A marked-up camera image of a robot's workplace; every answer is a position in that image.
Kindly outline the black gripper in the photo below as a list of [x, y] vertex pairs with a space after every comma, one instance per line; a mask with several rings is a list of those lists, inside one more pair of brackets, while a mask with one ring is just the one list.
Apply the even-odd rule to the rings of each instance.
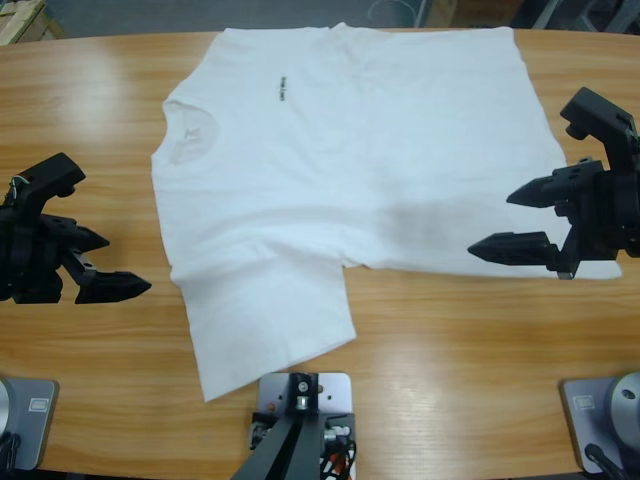
[[[553, 183], [552, 192], [548, 186]], [[554, 206], [570, 230], [558, 250], [544, 232], [494, 233], [467, 251], [506, 266], [544, 266], [572, 279], [583, 261], [617, 258], [619, 251], [639, 256], [639, 171], [606, 170], [584, 159], [579, 164], [535, 178], [512, 192], [507, 203], [533, 208]]]
[[[17, 201], [1, 205], [1, 299], [17, 304], [53, 304], [63, 286], [57, 273], [61, 252], [89, 252], [110, 242], [75, 219], [40, 214], [25, 224]], [[131, 272], [101, 272], [83, 255], [69, 254], [69, 274], [79, 286], [76, 304], [117, 303], [135, 298], [152, 284]]]

